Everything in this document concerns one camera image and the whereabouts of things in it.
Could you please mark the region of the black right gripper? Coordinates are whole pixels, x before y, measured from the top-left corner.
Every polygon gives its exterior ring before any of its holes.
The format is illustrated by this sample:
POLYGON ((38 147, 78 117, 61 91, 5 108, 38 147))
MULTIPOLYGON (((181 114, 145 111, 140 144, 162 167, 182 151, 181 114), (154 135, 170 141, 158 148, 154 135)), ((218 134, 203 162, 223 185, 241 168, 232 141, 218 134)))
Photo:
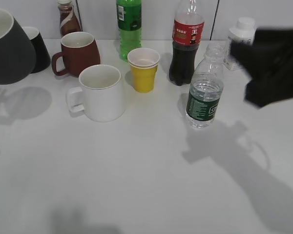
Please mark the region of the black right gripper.
POLYGON ((230 55, 251 77, 245 101, 262 108, 293 98, 293 28, 258 28, 251 45, 233 41, 230 55))

